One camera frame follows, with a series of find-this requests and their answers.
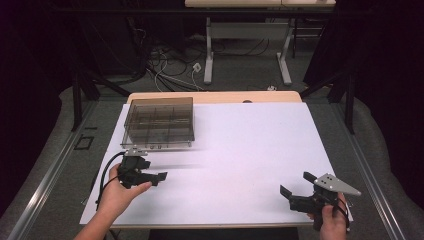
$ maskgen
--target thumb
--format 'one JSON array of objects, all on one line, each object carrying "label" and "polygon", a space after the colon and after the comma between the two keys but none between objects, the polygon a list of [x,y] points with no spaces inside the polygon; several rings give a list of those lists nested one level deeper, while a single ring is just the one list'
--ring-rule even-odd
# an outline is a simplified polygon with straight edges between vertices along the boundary
[{"label": "thumb", "polygon": [[333,221],[333,206],[327,205],[322,208],[322,220],[324,223]]},{"label": "thumb", "polygon": [[137,197],[138,195],[144,193],[145,191],[147,191],[150,187],[152,186],[152,182],[145,182],[142,183],[138,186],[134,186],[130,189],[133,198]]}]

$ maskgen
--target transparent box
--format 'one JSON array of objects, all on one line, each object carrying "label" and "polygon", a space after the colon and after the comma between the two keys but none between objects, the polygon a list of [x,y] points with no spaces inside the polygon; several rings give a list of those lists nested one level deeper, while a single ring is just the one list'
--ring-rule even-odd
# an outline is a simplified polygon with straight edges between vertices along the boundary
[{"label": "transparent box", "polygon": [[191,147],[193,98],[136,99],[131,102],[121,146],[125,149]]}]

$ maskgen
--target hand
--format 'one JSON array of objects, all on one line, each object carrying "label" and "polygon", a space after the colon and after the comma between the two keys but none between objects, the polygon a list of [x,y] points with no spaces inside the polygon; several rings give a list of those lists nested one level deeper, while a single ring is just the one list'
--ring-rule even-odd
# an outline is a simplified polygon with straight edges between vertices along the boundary
[{"label": "hand", "polygon": [[113,166],[109,171],[109,179],[113,179],[104,189],[98,212],[107,213],[113,219],[121,215],[125,209],[130,205],[131,201],[147,191],[151,186],[151,182],[146,182],[131,189],[126,189],[121,185],[118,178],[119,164]]},{"label": "hand", "polygon": [[[346,202],[343,194],[339,193],[339,207],[346,211]],[[314,219],[313,214],[308,214],[311,219]],[[323,224],[320,231],[321,240],[345,240],[346,239],[346,221],[345,216],[339,211],[333,212],[333,206],[327,205],[322,208]]]}]

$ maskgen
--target white tabletop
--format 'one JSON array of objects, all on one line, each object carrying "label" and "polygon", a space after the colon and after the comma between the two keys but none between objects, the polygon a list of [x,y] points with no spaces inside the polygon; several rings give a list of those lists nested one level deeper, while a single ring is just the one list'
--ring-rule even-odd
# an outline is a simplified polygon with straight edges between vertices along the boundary
[{"label": "white tabletop", "polygon": [[335,0],[185,0],[186,7],[332,7]]},{"label": "white tabletop", "polygon": [[[123,106],[106,162],[122,151]],[[133,200],[115,228],[209,228],[311,224],[291,211],[280,184],[294,195],[312,195],[302,178],[334,174],[305,103],[195,104],[195,137],[185,151],[149,152],[145,172],[167,179]],[[121,162],[121,158],[111,165]],[[95,213],[100,175],[81,224]]]}]

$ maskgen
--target table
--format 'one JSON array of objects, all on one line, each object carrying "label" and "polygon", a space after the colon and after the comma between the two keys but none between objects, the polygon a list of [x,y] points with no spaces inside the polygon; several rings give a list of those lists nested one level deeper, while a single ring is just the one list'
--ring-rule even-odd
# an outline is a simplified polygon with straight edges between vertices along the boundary
[{"label": "table", "polygon": [[[137,93],[132,99],[192,96],[196,140],[180,151],[152,151],[146,172],[168,172],[158,187],[137,197],[112,228],[234,228],[310,225],[279,193],[312,195],[303,171],[333,173],[305,103],[295,92]],[[241,103],[250,100],[253,103]],[[122,151],[117,122],[103,159]],[[119,163],[116,159],[111,166]],[[100,175],[80,224],[95,213]]]},{"label": "table", "polygon": [[[325,8],[331,10],[335,0],[186,0],[186,7],[194,8]],[[287,23],[212,23],[206,19],[206,65],[204,83],[212,83],[213,52],[212,39],[284,39],[283,49],[277,53],[281,75],[285,85],[292,81],[287,68],[286,55],[292,37],[293,24]]]}]

